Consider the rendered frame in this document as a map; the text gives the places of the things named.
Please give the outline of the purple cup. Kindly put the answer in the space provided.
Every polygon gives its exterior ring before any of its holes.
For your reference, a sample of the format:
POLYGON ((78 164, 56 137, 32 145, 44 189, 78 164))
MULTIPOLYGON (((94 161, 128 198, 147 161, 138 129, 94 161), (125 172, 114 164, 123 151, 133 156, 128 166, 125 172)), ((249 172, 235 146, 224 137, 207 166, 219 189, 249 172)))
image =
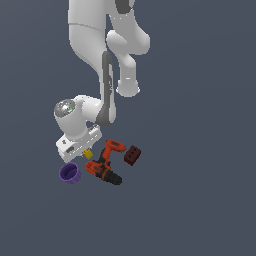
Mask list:
POLYGON ((81 171, 76 163, 69 162, 59 170, 59 178, 68 184, 75 184, 81 179, 81 171))

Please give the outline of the orange and black power drill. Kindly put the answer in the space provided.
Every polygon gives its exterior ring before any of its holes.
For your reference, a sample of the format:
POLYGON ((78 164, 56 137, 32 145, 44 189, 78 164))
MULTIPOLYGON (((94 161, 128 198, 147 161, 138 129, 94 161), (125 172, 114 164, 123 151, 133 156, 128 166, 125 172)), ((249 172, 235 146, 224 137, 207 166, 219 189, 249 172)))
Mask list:
POLYGON ((109 182, 113 185, 120 185, 122 178, 111 170, 109 158, 112 151, 123 153, 125 150, 126 146, 124 144, 108 139, 100 158, 97 161, 92 160, 87 162, 85 170, 102 181, 109 182))

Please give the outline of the dark red brick block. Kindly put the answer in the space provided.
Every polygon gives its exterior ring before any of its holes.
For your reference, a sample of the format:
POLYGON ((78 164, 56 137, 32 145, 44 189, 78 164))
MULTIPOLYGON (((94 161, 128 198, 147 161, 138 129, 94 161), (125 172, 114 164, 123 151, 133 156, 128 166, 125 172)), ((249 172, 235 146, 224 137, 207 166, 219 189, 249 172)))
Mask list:
POLYGON ((140 155, 141 155, 141 150, 136 146, 132 145, 124 155, 124 161, 130 164, 131 166, 133 166, 140 155))

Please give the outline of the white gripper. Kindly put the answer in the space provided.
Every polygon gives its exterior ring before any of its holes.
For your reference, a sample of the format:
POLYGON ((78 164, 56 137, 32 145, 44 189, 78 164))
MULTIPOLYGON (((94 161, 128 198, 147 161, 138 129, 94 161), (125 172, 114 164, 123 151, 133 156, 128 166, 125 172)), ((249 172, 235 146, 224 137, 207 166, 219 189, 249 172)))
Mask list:
POLYGON ((72 161, 77 156, 82 156, 83 151, 92 146, 102 137, 100 126, 91 126, 84 137, 72 141, 63 135, 57 142, 58 153, 65 163, 72 161))

